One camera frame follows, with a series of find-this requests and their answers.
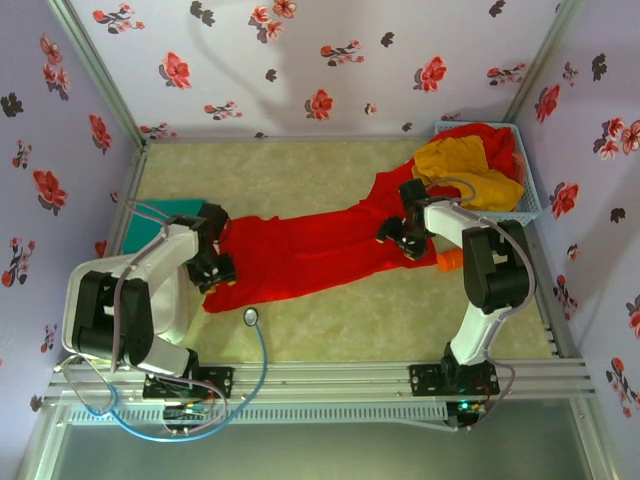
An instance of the glass panel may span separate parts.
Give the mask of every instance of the glass panel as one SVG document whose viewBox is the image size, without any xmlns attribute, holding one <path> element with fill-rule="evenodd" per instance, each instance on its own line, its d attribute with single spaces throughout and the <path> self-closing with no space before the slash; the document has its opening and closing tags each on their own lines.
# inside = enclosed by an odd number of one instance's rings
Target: glass panel
<svg viewBox="0 0 640 480">
<path fill-rule="evenodd" d="M 591 478 L 568 402 L 515 402 L 472 434 L 397 424 L 232 426 L 166 445 L 69 426 L 54 479 Z"/>
</svg>

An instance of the laundry basket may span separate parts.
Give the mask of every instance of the laundry basket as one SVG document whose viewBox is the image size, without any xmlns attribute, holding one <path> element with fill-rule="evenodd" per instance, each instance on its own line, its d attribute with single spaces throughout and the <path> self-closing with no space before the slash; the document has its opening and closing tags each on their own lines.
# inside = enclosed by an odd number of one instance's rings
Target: laundry basket
<svg viewBox="0 0 640 480">
<path fill-rule="evenodd" d="M 445 130 L 451 130 L 461 125 L 467 125 L 469 123 L 477 122 L 448 122 L 441 121 L 436 122 L 436 134 L 444 132 Z M 535 219 L 540 212 L 542 212 L 542 206 L 540 205 L 540 198 L 538 198 L 538 192 L 536 185 L 533 183 L 533 177 L 531 176 L 531 168 L 529 167 L 529 159 L 527 158 L 527 152 L 524 151 L 524 145 L 522 145 L 522 138 L 520 138 L 520 132 L 518 127 L 512 123 L 485 123 L 493 128 L 509 127 L 513 133 L 513 137 L 516 141 L 516 151 L 522 153 L 524 156 L 524 162 L 527 167 L 527 176 L 524 183 L 524 193 L 522 198 L 516 206 L 515 212 L 485 212 L 478 211 L 483 217 L 493 220 L 494 222 L 502 222 L 504 220 L 517 220 L 523 226 Z"/>
</svg>

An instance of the metal bracket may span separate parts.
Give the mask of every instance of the metal bracket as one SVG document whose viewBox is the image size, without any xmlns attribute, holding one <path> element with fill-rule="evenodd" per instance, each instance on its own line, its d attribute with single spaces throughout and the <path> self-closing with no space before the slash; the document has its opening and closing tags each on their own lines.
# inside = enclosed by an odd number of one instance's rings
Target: metal bracket
<svg viewBox="0 0 640 480">
<path fill-rule="evenodd" d="M 500 393 L 496 369 L 489 362 L 458 367 L 456 381 L 447 381 L 441 364 L 409 366 L 411 395 L 414 397 L 440 397 L 491 395 Z"/>
<path fill-rule="evenodd" d="M 198 370 L 198 380 L 210 382 L 218 387 L 225 398 L 231 397 L 233 386 L 232 367 L 200 367 Z M 179 383 L 172 383 L 157 377 L 147 375 L 142 390 L 144 400 L 175 400 L 175 399 L 200 399 L 204 400 L 209 396 L 209 391 L 201 387 L 189 388 Z"/>
</svg>

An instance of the floor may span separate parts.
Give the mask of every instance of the floor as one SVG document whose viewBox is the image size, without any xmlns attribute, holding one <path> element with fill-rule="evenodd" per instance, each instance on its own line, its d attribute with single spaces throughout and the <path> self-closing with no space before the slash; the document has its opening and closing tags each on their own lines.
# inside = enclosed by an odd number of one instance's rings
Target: floor
<svg viewBox="0 0 640 480">
<path fill-rule="evenodd" d="M 366 197 L 375 174 L 406 162 L 419 141 L 159 144 L 139 199 L 202 198 L 231 218 L 289 218 L 341 210 Z M 446 250 L 442 242 L 437 248 Z M 192 298 L 183 344 L 203 362 L 255 362 L 261 353 L 242 309 L 207 314 Z M 460 270 L 396 269 L 302 298 L 258 306 L 271 362 L 437 360 L 458 331 L 467 299 Z M 551 356 L 537 306 L 512 317 L 498 358 Z"/>
</svg>

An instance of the blue cable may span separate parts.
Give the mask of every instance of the blue cable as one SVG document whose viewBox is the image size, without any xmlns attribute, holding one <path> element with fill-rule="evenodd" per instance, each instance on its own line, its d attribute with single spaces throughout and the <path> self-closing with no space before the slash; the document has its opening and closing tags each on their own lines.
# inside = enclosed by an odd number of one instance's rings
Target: blue cable
<svg viewBox="0 0 640 480">
<path fill-rule="evenodd" d="M 111 404 L 111 406 L 109 407 L 109 409 L 107 411 L 97 412 L 96 410 L 94 410 L 93 408 L 89 407 L 88 405 L 85 405 L 85 407 L 86 407 L 87 411 L 89 412 L 89 414 L 94 416 L 94 417 L 105 417 L 107 415 L 111 415 L 111 417 L 113 417 L 115 422 L 118 425 L 120 425 L 123 430 L 129 432 L 131 435 L 134 435 L 134 436 L 136 436 L 138 438 L 141 438 L 143 440 L 149 440 L 149 441 L 152 441 L 152 442 L 160 442 L 160 443 L 192 442 L 194 440 L 200 440 L 200 439 L 206 438 L 206 437 L 208 437 L 210 435 L 213 435 L 214 433 L 219 432 L 224 427 L 229 425 L 229 423 L 231 423 L 231 421 L 234 418 L 236 418 L 240 414 L 240 412 L 242 412 L 247 407 L 247 405 L 249 405 L 249 403 L 256 397 L 256 395 L 258 394 L 258 392 L 260 391 L 260 389 L 264 385 L 264 380 L 267 377 L 267 347 L 266 347 L 266 345 L 264 343 L 264 337 L 262 336 L 262 332 L 260 331 L 260 327 L 258 326 L 257 323 L 255 323 L 253 326 L 255 327 L 256 332 L 258 334 L 258 339 L 260 340 L 260 347 L 262 347 L 262 374 L 260 375 L 260 380 L 258 380 L 258 384 L 253 389 L 251 394 L 249 394 L 249 396 L 244 400 L 244 402 L 242 402 L 240 405 L 238 405 L 238 408 L 236 408 L 233 411 L 233 413 L 231 413 L 222 423 L 220 423 L 219 425 L 216 425 L 211 430 L 207 430 L 206 432 L 198 433 L 198 434 L 193 435 L 191 437 L 162 437 L 162 436 L 149 435 L 149 434 L 146 434 L 146 433 L 139 432 L 139 431 L 135 430 L 134 428 L 132 428 L 131 426 L 127 425 L 124 422 L 124 420 L 122 420 L 122 418 L 120 418 L 120 416 L 116 412 L 116 407 L 118 405 L 118 394 L 116 392 L 115 387 L 113 385 L 111 385 L 111 384 L 109 384 L 109 390 L 111 391 L 111 393 L 113 395 L 113 401 L 112 401 L 112 404 Z"/>
</svg>

